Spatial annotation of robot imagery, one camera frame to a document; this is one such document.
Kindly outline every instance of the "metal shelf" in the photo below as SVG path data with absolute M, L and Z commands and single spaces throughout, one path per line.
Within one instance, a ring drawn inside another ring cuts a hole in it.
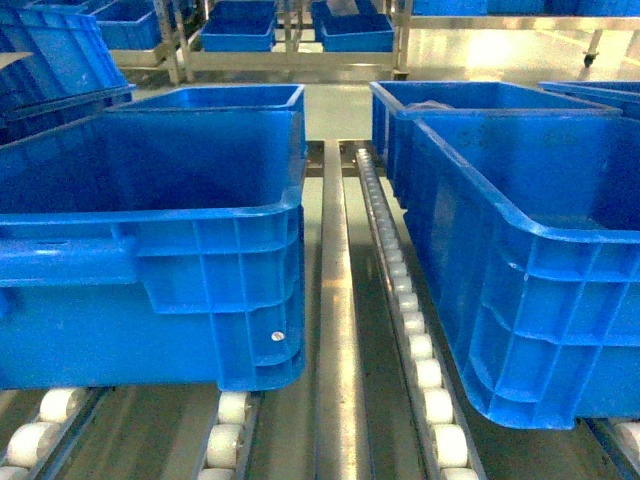
M 420 17 L 411 29 L 429 30 L 640 30 L 640 17 Z

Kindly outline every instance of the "cart wheel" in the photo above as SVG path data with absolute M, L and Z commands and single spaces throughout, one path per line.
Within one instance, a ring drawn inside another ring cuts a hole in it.
M 584 56 L 584 67 L 585 68 L 589 68 L 591 65 L 593 65 L 593 61 L 596 59 L 596 56 L 594 54 L 591 53 L 587 53 Z

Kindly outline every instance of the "metal leg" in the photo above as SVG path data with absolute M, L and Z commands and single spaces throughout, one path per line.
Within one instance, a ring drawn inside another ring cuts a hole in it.
M 187 41 L 187 34 L 184 28 L 184 19 L 182 18 L 182 12 L 178 2 L 173 3 L 173 13 L 176 19 L 176 28 L 178 30 L 178 36 L 180 37 L 180 49 L 182 50 L 182 59 L 184 61 L 184 69 L 187 74 L 187 82 L 193 82 L 195 77 L 191 70 L 190 58 L 189 58 L 189 42 Z
M 174 85 L 180 84 L 180 66 L 178 65 L 178 57 L 173 43 L 173 30 L 169 23 L 169 13 L 167 11 L 166 0 L 153 0 L 153 6 L 158 16 L 160 25 L 160 33 L 162 34 L 162 44 L 165 46 L 167 55 L 167 70 L 169 71 L 169 79 Z
M 600 44 L 600 39 L 602 38 L 602 34 L 604 30 L 596 30 L 593 32 L 593 37 L 591 37 L 591 43 L 589 44 L 589 49 L 584 52 L 584 66 L 585 68 L 589 68 L 593 61 L 598 56 L 598 45 Z
M 404 10 L 400 13 L 399 25 L 396 26 L 396 40 L 394 44 L 394 80 L 406 80 L 407 56 L 409 55 L 409 35 L 411 33 L 411 13 L 413 12 L 413 0 L 404 0 Z

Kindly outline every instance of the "stacked blue crate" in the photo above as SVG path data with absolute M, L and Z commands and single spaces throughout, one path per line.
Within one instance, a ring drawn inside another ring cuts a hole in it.
M 218 2 L 200 32 L 207 52 L 269 52 L 277 27 L 273 1 Z
M 0 70 L 0 143 L 131 100 L 92 17 L 0 8 L 0 50 L 29 55 Z

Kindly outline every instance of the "caster wheel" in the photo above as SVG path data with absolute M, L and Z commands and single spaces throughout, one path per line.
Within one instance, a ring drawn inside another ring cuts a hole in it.
M 215 425 L 207 446 L 207 465 L 212 468 L 236 468 L 242 448 L 242 425 Z
M 594 54 L 588 53 L 584 56 L 584 68 L 589 68 L 593 65 L 593 61 L 596 59 Z

